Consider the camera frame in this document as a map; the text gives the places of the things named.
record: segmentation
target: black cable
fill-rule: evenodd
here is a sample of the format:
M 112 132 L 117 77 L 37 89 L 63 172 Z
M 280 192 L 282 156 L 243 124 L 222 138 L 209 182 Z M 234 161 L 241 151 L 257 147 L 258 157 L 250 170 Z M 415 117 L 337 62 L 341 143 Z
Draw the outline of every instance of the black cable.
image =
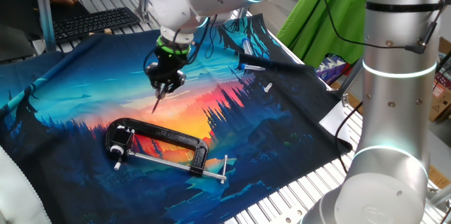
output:
M 435 69 L 435 73 L 440 72 L 440 69 L 443 68 L 443 66 L 446 64 L 446 62 L 448 60 L 450 60 L 450 58 L 451 58 L 451 51 L 446 54 L 445 58 L 440 60 L 440 63 L 437 65 L 437 68 Z
M 209 46 L 209 47 L 206 49 L 206 51 L 205 51 L 205 58 L 206 58 L 206 59 L 209 59 L 209 58 L 211 58 L 211 57 L 213 56 L 213 52 L 214 52 L 214 43 L 213 43 L 213 39 L 216 38 L 216 32 L 217 32 L 218 30 L 214 33 L 214 37 L 211 37 L 211 31 L 213 31 L 213 26 L 214 26 L 214 23 L 216 22 L 217 17 L 218 17 L 218 15 L 215 15 L 214 18 L 213 18 L 213 22 L 211 22 L 210 33 L 209 33 L 209 36 L 210 36 L 210 44 L 211 44 L 211 53 L 210 53 L 210 56 L 207 56 L 207 54 L 206 54 L 206 53 L 209 51 L 209 49 L 210 49 L 210 46 Z
M 343 128 L 343 126 L 345 125 L 346 121 L 347 121 L 348 119 L 350 119 L 351 116 L 354 115 L 354 113 L 355 113 L 360 107 L 362 107 L 363 104 L 364 104 L 363 101 L 361 101 L 360 104 L 358 104 L 358 105 L 354 108 L 354 110 L 352 110 L 351 113 L 349 113 L 349 115 L 347 115 L 347 117 L 344 119 L 344 121 L 341 122 L 340 126 L 339 126 L 338 129 L 337 129 L 337 132 L 335 133 L 335 145 L 336 145 L 336 147 L 337 147 L 338 159 L 340 160 L 341 166 L 343 166 L 343 170 L 345 171 L 345 173 L 347 173 L 347 169 L 346 169 L 346 166 L 345 166 L 345 162 L 343 162 L 343 159 L 341 158 L 340 145 L 339 145 L 339 142 L 338 142 L 338 140 L 339 140 L 339 138 L 338 138 L 338 133 L 340 133 L 341 128 Z
M 200 38 L 199 43 L 196 44 L 196 50 L 194 51 L 192 58 L 187 62 L 187 65 L 191 65 L 196 60 L 197 54 L 199 53 L 199 50 L 200 50 L 200 47 L 204 43 L 206 33 L 209 31 L 209 25 L 210 25 L 210 18 L 208 18 L 208 20 L 206 20 L 204 33 L 202 34 L 202 37 Z
M 340 38 L 341 40 L 343 40 L 345 42 L 349 42 L 351 44 L 370 46 L 370 47 L 380 48 L 380 49 L 405 49 L 406 48 L 405 46 L 386 47 L 386 46 L 378 46 L 378 45 L 373 45 L 373 44 L 365 44 L 365 43 L 361 43 L 361 42 L 351 41 L 351 40 L 348 40 L 348 39 L 345 39 L 345 38 L 341 37 L 340 34 L 338 34 L 337 29 L 335 28 L 335 23 L 333 22 L 332 13 L 330 12 L 329 4 L 328 4 L 327 0 L 324 0 L 324 4 L 326 5 L 327 14 L 329 15 L 329 19 L 330 19 L 330 23 L 332 24 L 333 31 L 335 32 L 337 37 Z

